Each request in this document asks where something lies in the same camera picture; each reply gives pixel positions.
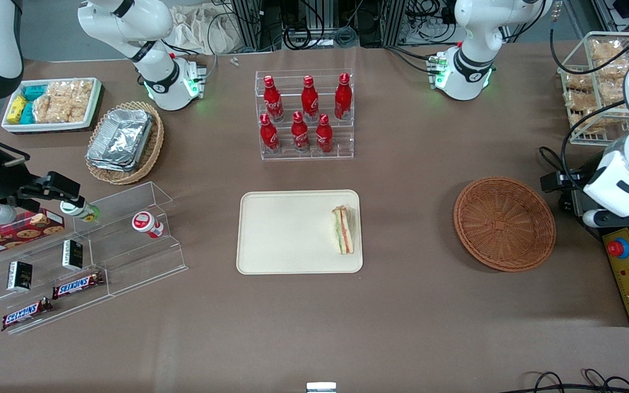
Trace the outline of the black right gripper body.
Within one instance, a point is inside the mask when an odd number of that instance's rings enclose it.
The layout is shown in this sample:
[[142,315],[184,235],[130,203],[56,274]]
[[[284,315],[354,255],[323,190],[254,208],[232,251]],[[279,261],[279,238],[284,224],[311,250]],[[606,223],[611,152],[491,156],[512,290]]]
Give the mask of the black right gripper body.
[[19,196],[19,189],[34,186],[37,176],[31,174],[22,163],[11,167],[4,165],[13,159],[12,155],[0,149],[0,204],[38,212],[40,211],[39,202]]

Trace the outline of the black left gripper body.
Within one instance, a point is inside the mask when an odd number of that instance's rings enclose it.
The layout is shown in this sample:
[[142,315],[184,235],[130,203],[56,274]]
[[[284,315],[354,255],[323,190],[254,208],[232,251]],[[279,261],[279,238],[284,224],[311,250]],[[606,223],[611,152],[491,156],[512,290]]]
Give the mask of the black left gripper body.
[[564,191],[583,190],[589,182],[589,172],[584,169],[562,171],[562,189]]

